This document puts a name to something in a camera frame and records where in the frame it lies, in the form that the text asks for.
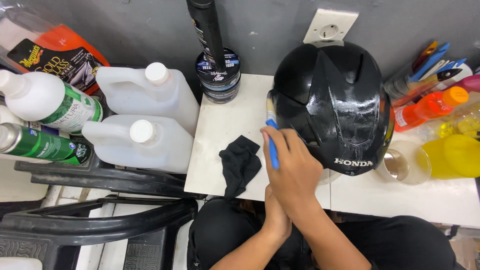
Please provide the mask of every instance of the black pants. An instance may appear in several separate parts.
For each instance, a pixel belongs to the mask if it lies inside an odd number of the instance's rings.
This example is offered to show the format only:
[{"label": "black pants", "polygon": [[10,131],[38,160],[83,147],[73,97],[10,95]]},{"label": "black pants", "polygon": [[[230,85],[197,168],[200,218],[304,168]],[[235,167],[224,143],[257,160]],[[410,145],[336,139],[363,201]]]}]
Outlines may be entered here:
[{"label": "black pants", "polygon": [[[208,201],[190,227],[189,270],[208,270],[257,233],[263,221],[238,202]],[[380,270],[453,270],[455,254],[446,236],[412,216],[345,222],[339,229]],[[266,269],[312,269],[310,249],[295,227]]]}]

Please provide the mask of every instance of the clear plastic cup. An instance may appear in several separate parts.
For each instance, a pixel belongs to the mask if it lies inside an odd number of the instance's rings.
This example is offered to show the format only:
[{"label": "clear plastic cup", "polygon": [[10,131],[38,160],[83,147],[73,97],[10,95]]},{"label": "clear plastic cup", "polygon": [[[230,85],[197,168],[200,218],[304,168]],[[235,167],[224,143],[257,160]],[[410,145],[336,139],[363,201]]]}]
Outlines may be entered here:
[{"label": "clear plastic cup", "polygon": [[396,140],[390,143],[383,162],[375,169],[385,180],[405,185],[420,185],[432,172],[427,153],[414,142]]}]

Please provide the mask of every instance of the orange cap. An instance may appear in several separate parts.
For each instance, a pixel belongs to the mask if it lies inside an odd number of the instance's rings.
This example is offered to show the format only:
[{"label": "orange cap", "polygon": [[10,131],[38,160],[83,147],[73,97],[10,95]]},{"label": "orange cap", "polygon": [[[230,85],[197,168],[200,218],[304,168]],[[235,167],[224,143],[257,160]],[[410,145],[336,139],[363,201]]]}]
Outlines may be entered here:
[{"label": "orange cap", "polygon": [[454,86],[443,92],[442,99],[450,106],[458,106],[468,101],[468,93],[465,89]]}]

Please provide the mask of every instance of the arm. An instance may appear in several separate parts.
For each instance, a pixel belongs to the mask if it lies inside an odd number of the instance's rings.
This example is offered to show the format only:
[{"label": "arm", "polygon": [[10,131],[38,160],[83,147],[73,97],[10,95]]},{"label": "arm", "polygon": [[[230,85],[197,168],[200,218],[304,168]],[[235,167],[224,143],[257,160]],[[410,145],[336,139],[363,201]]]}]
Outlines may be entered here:
[{"label": "arm", "polygon": [[[343,235],[315,197],[323,166],[292,129],[265,127],[264,154],[273,193],[285,213],[298,227],[323,270],[370,270],[371,264]],[[269,137],[278,151],[280,168],[270,161]]]},{"label": "arm", "polygon": [[262,229],[210,270],[263,270],[290,236],[292,223],[283,212],[270,186],[265,189],[265,223]]}]

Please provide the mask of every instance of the microfiber towel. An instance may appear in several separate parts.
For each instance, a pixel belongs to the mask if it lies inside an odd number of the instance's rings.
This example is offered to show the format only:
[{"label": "microfiber towel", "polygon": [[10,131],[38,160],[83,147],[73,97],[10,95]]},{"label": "microfiber towel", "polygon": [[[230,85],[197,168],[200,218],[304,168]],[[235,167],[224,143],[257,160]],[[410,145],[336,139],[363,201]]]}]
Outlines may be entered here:
[{"label": "microfiber towel", "polygon": [[256,153],[260,146],[240,135],[225,150],[218,154],[222,159],[223,176],[227,182],[225,199],[233,199],[242,194],[247,184],[262,167]]}]

